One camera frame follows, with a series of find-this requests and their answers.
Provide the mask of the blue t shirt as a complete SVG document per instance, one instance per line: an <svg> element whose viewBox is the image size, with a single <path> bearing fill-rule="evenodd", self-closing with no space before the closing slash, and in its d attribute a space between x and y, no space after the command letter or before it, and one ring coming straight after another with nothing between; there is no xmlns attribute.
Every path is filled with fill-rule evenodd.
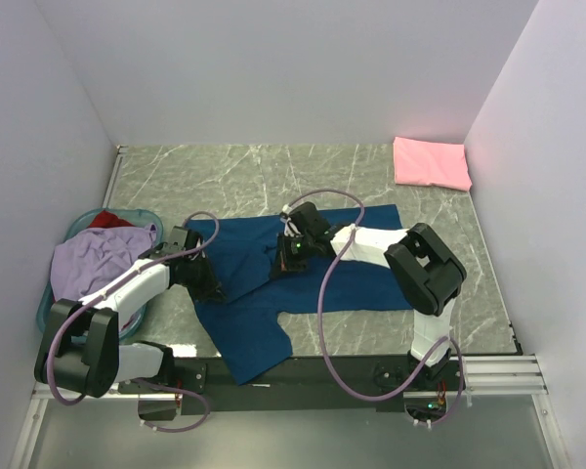
<svg viewBox="0 0 586 469"><path fill-rule="evenodd" d="M195 304L196 315L234 382L243 385L291 356L291 341L277 316L281 312L315 313L330 262L312 258L305 271L272 279L276 237L283 229L276 215L219 223L196 220L188 225L214 239L206 254L225 294L224 302ZM342 261L328 283L323 310L399 311L409 307L390 270Z"/></svg>

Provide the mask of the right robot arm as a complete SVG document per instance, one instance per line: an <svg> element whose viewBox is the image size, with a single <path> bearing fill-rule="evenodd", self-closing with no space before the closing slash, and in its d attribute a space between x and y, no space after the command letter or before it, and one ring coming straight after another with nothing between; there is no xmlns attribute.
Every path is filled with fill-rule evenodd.
<svg viewBox="0 0 586 469"><path fill-rule="evenodd" d="M270 277L302 272L313 257L331 260L319 287L320 314L328 281L339 263L359 262L392 273L414 311L410 381L422 390L434 388L442 380L450 357L451 313L467 277L462 263L437 233L423 223L399 230L357 224L303 230L289 222L277 236Z"/></svg>

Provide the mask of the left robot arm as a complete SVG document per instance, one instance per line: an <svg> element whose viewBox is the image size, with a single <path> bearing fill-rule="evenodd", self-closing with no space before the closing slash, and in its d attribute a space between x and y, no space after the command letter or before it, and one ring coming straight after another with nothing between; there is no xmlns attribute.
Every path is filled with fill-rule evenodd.
<svg viewBox="0 0 586 469"><path fill-rule="evenodd" d="M174 285L194 302L226 299L209 259L200 253L140 259L131 269L79 301L51 308L34 367L35 380L49 386L63 405L99 398L113 384L142 380L162 393L176 383L170 347L154 342L120 343L120 321Z"/></svg>

